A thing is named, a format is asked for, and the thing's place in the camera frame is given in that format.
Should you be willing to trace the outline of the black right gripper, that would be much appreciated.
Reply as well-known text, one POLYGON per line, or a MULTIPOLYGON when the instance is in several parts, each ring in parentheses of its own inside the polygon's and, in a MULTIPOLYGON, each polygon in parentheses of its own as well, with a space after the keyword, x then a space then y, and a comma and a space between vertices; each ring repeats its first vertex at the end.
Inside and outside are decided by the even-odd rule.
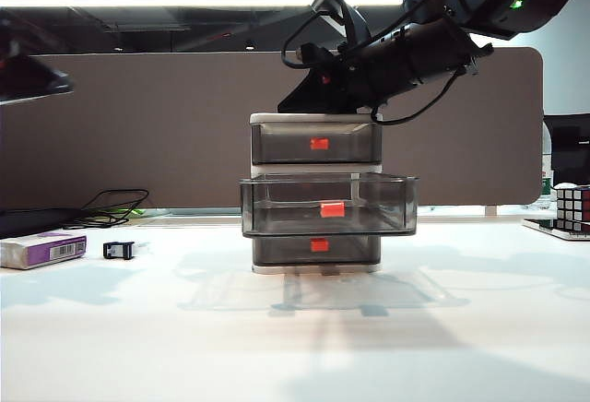
POLYGON ((328 64, 334 56, 324 47, 311 42, 298 50, 303 64, 318 61, 301 83, 278 105, 279 113, 356 113, 361 107, 380 107, 384 96, 379 95, 367 82, 360 69, 350 70, 341 63, 328 64))

